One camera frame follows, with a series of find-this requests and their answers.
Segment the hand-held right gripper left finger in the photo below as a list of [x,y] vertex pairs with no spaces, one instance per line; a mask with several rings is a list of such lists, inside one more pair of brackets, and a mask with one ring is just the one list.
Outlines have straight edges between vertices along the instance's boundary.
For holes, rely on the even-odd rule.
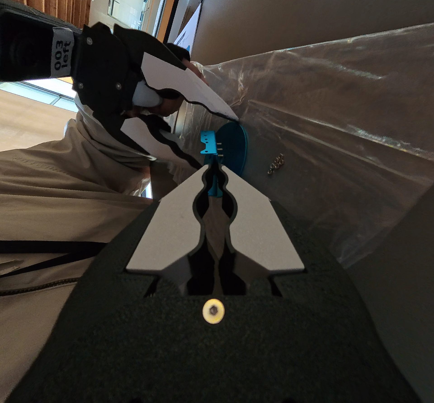
[[165,278],[182,294],[212,294],[214,259],[203,216],[213,175],[211,165],[205,165],[160,200],[126,266],[128,272]]

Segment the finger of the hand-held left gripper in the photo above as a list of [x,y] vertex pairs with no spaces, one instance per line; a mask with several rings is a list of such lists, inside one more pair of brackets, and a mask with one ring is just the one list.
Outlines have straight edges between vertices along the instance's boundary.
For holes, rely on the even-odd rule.
[[141,69],[146,85],[154,91],[174,91],[187,102],[201,105],[216,116],[239,122],[231,107],[192,70],[182,69],[146,52]]
[[142,118],[125,119],[120,131],[159,161],[193,169],[202,168],[202,164],[193,156],[182,151],[175,135],[152,126]]

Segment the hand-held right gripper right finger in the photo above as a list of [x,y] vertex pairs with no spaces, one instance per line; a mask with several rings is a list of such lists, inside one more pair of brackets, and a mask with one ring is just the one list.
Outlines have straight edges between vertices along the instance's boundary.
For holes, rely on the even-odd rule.
[[224,252],[219,276],[225,295],[244,295],[257,279],[305,271],[271,201],[226,166],[219,166]]

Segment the blue U-shaped metal bracket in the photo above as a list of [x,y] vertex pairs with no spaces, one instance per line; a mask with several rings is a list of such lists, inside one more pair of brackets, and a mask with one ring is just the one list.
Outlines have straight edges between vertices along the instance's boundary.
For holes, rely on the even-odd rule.
[[221,144],[217,143],[216,134],[214,131],[205,130],[200,132],[200,141],[205,145],[204,150],[200,153],[204,155],[204,165],[210,165],[212,168],[208,172],[209,188],[208,195],[210,197],[221,198],[221,191],[216,174],[216,165],[224,162],[223,149]]

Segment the cluster of small brass screws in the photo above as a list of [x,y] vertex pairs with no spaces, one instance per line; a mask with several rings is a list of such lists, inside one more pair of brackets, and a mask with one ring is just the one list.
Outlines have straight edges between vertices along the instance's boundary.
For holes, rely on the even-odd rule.
[[277,156],[274,161],[269,165],[267,174],[272,175],[276,170],[282,167],[285,163],[284,155],[282,153]]

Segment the blue round metal plate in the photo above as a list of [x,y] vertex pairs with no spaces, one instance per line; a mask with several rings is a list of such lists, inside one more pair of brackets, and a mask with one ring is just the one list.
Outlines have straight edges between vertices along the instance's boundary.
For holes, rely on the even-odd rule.
[[239,123],[229,122],[216,131],[215,137],[218,163],[242,176],[248,150],[246,130]]

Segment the grey desk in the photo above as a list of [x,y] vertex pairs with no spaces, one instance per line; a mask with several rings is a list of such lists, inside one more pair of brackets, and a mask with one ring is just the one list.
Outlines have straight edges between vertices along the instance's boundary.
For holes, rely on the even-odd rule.
[[[215,65],[431,23],[433,0],[204,0],[192,58]],[[433,402],[433,185],[346,270],[394,361]]]

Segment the person's left hand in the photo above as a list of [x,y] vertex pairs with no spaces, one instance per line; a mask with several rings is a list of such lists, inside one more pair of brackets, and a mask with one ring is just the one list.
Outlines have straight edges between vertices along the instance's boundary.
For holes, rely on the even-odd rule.
[[[182,63],[190,69],[195,75],[197,75],[203,82],[205,82],[207,85],[208,82],[205,79],[204,75],[201,73],[201,71],[188,59],[183,59]],[[157,115],[167,117],[179,110],[182,103],[184,101],[183,96],[179,96],[177,99],[170,100],[170,99],[163,99],[161,104],[153,108],[153,112]]]

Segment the white paper sheet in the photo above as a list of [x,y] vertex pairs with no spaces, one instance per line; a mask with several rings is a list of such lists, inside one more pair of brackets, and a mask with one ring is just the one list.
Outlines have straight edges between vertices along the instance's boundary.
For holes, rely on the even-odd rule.
[[176,40],[172,42],[173,44],[186,49],[190,54],[192,52],[193,43],[197,32],[201,10],[202,3],[198,5],[198,8],[195,10],[190,20],[188,20],[185,27],[180,31]]

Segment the large clear plastic bag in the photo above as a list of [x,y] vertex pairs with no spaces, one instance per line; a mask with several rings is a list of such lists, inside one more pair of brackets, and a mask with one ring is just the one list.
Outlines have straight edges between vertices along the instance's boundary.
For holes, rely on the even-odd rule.
[[274,110],[305,135],[348,138],[361,157],[433,166],[434,25],[422,24],[275,50],[203,66],[214,89],[247,122]]

